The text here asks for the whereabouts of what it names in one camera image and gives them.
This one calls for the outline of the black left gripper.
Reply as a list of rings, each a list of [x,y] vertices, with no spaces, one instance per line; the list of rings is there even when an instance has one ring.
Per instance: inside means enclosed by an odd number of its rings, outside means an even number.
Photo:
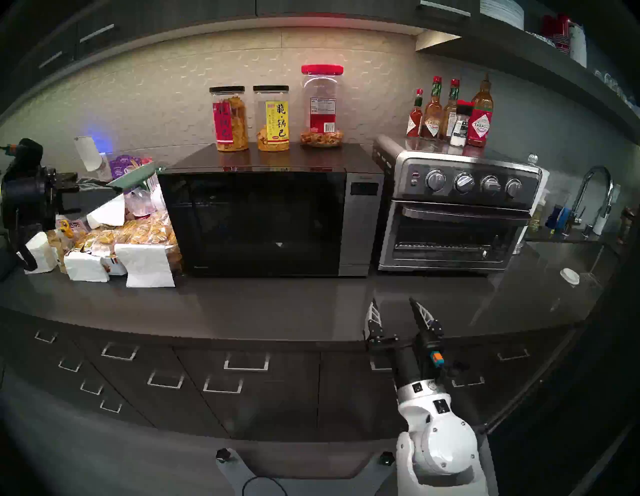
[[[24,239],[33,226],[55,228],[56,216],[80,213],[66,209],[63,195],[79,191],[113,191],[121,187],[97,179],[78,179],[78,173],[57,174],[54,168],[36,166],[9,171],[1,183],[1,219],[10,239]]]

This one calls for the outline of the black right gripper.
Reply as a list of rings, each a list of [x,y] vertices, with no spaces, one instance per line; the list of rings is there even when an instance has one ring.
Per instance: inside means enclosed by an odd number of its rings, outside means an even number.
[[[431,312],[414,298],[409,304],[417,323],[419,334],[424,339],[441,339],[444,331],[440,322]],[[421,368],[416,357],[415,345],[418,337],[387,337],[375,299],[369,303],[365,313],[364,343],[369,354],[370,370],[374,373],[390,372],[394,387],[400,389],[422,379]],[[375,358],[383,357],[388,367],[376,367]]]

